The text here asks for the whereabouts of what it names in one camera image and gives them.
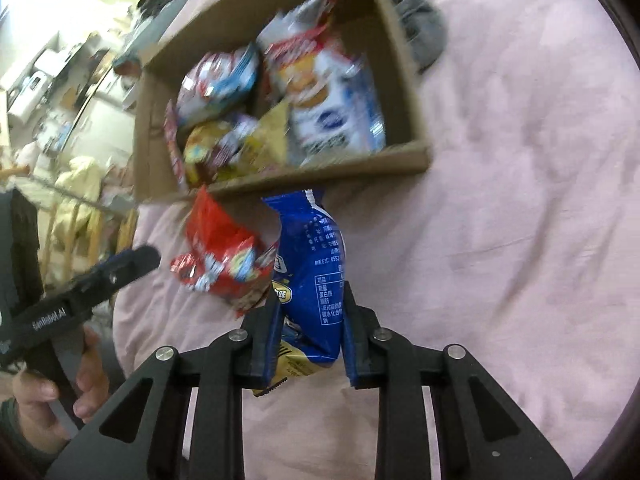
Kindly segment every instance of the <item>cabinet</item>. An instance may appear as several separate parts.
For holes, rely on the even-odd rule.
[[[92,156],[105,170],[108,160],[124,167],[133,154],[135,117],[107,101],[92,97],[59,159],[63,164],[75,156]]]

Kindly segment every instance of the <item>human hand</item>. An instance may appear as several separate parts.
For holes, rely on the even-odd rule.
[[[87,423],[109,397],[109,379],[102,370],[96,345],[100,341],[89,327],[84,327],[86,351],[82,355],[76,383],[82,396],[74,404],[74,413]],[[45,453],[59,452],[69,440],[68,434],[51,411],[48,402],[59,396],[58,387],[28,370],[14,377],[14,396],[18,423],[25,439]]]

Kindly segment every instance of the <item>white appliance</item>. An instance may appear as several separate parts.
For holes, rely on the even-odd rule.
[[[33,63],[40,57],[44,50],[51,49],[58,44],[58,33],[40,38],[33,44],[25,46],[24,51],[18,59],[11,65],[2,78],[0,78],[0,88],[8,92],[20,85],[25,77],[33,72]]]
[[[125,99],[129,93],[130,88],[126,85],[126,80],[111,69],[96,89],[95,96],[118,108],[126,108]]]
[[[55,79],[60,75],[65,67],[65,59],[60,53],[48,48],[36,60],[33,67],[47,74],[50,78]]]
[[[36,70],[44,72],[50,76],[50,78],[55,79],[60,75],[60,72],[64,70],[65,66],[69,64],[83,45],[84,43],[76,43],[72,46],[68,46],[60,52],[56,52],[55,50],[48,48],[40,54],[40,57],[36,60],[33,67]]]
[[[27,86],[18,94],[14,103],[9,108],[9,123],[15,126],[24,126],[40,100],[46,94],[51,79],[44,72],[33,74]]]

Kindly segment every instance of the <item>gray cloth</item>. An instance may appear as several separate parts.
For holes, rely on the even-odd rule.
[[[447,29],[439,10],[427,0],[392,0],[418,70],[427,70],[444,51]]]
[[[6,400],[0,406],[0,431],[11,441],[15,450],[43,475],[58,457],[57,454],[44,453],[35,449],[22,435],[15,397]]]

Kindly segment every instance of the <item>chip bag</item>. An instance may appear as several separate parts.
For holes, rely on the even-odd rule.
[[[233,112],[196,126],[184,148],[188,184],[199,187],[286,166],[288,107],[283,101],[259,121]]]
[[[268,290],[275,247],[238,225],[201,187],[187,221],[191,252],[171,262],[171,271],[191,290],[221,296],[238,310],[254,306]]]
[[[311,375],[338,358],[344,246],[338,226],[312,190],[263,200],[280,214],[273,288],[286,316],[270,391],[287,377]]]
[[[332,27],[335,2],[307,0],[286,15],[278,13],[257,39],[273,86],[291,103],[292,130],[306,162],[319,154],[379,149],[369,114],[362,111],[377,101],[375,90]],[[382,115],[377,120],[375,127],[383,128]]]
[[[182,80],[176,102],[179,129],[220,117],[253,89],[260,60],[255,45],[207,53]]]

